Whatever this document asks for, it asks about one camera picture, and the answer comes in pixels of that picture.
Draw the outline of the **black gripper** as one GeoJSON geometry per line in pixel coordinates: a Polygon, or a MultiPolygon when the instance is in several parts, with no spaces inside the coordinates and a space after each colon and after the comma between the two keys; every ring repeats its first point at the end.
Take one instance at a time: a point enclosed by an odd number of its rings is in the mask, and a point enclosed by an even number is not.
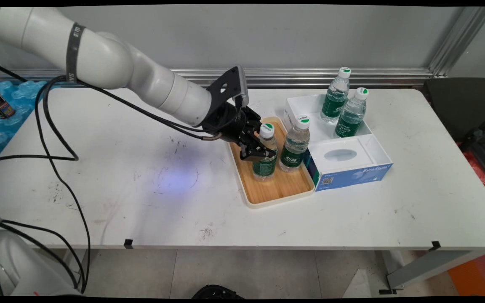
{"type": "Polygon", "coordinates": [[[225,102],[202,122],[202,129],[212,136],[240,147],[242,161],[259,162],[272,158],[277,152],[265,147],[256,134],[260,134],[261,116],[249,106],[237,108],[225,102]]]}

